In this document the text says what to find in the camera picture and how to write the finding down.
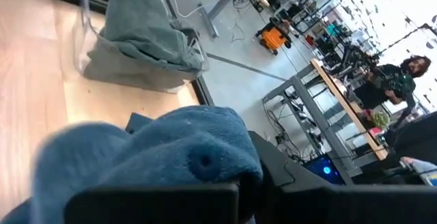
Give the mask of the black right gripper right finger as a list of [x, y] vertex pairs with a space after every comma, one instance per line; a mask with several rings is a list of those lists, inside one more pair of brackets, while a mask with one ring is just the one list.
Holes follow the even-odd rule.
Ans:
[[249, 133], [262, 165], [255, 222], [435, 223], [436, 188], [418, 185], [334, 185]]

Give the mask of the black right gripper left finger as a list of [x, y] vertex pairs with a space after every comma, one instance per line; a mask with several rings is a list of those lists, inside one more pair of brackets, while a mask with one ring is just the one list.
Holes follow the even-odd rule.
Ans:
[[76, 194], [65, 224], [237, 223], [237, 184], [100, 187]]

